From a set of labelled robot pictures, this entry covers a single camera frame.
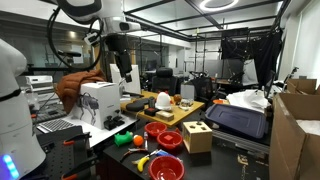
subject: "ceiling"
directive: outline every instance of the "ceiling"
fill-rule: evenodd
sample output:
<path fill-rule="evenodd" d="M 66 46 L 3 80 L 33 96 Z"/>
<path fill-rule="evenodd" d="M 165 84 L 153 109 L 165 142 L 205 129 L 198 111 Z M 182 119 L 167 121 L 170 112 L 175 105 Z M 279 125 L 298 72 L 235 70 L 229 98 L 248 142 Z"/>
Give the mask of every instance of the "ceiling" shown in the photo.
<path fill-rule="evenodd" d="M 218 7 L 232 1 L 212 0 L 207 6 Z M 202 0 L 124 0 L 124 12 L 128 20 L 139 22 L 145 31 L 194 41 L 196 32 L 202 38 L 217 38 L 217 32 L 241 28 L 245 28 L 242 29 L 243 32 L 251 35 L 270 32 L 290 0 L 239 0 L 235 6 L 217 12 L 201 10 L 201 2 Z"/>

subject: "brown jacket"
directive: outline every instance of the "brown jacket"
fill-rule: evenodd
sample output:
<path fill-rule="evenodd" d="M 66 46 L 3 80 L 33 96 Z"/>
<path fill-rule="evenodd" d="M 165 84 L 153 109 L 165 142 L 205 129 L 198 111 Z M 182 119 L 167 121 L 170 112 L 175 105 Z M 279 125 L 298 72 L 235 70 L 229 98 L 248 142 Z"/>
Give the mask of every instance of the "brown jacket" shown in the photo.
<path fill-rule="evenodd" d="M 56 93 L 63 103 L 64 110 L 69 113 L 77 101 L 81 84 L 105 81 L 101 70 L 77 72 L 64 76 L 57 86 Z"/>

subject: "wooden block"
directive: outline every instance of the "wooden block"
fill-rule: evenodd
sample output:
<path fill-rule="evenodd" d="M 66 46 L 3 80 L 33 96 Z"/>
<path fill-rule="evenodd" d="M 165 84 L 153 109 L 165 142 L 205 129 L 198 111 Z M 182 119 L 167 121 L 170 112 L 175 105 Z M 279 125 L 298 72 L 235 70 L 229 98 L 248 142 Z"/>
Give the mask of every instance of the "wooden block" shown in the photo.
<path fill-rule="evenodd" d="M 156 117 L 162 120 L 171 121 L 174 119 L 174 115 L 172 113 L 168 113 L 166 111 L 159 111 L 156 113 Z"/>
<path fill-rule="evenodd" d="M 211 151 L 212 130 L 204 122 L 184 122 L 182 137 L 190 154 Z"/>

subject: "white robot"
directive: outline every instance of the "white robot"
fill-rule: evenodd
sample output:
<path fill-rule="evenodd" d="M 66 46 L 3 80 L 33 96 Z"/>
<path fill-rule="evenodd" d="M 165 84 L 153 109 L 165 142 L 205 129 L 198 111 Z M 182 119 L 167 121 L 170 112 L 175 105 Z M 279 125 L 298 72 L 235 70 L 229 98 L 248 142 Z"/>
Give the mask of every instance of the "white robot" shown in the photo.
<path fill-rule="evenodd" d="M 103 24 L 101 37 L 140 29 L 140 25 L 126 22 L 121 0 L 52 0 L 69 17 L 81 24 L 92 24 L 99 19 Z M 93 44 L 96 33 L 85 41 Z M 118 53 L 117 65 L 126 76 L 131 71 L 128 52 L 116 39 L 107 42 L 109 50 Z M 37 168 L 45 153 L 32 131 L 28 103 L 15 80 L 26 67 L 25 57 L 0 39 L 0 179 L 21 179 Z"/>

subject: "ceiling light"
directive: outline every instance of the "ceiling light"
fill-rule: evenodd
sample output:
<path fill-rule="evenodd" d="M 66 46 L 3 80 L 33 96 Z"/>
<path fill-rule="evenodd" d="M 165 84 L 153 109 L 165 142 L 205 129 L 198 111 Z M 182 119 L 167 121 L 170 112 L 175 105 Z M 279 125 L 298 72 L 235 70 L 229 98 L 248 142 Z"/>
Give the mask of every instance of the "ceiling light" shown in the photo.
<path fill-rule="evenodd" d="M 200 3 L 200 5 L 199 5 L 200 9 L 205 10 L 205 11 L 221 11 L 221 10 L 224 10 L 224 9 L 228 9 L 228 8 L 236 5 L 239 2 L 239 0 L 233 0 L 232 3 L 226 4 L 224 6 L 210 8 L 210 7 L 206 6 L 207 3 L 210 2 L 210 1 L 214 1 L 214 0 L 204 0 L 204 1 L 202 1 Z"/>

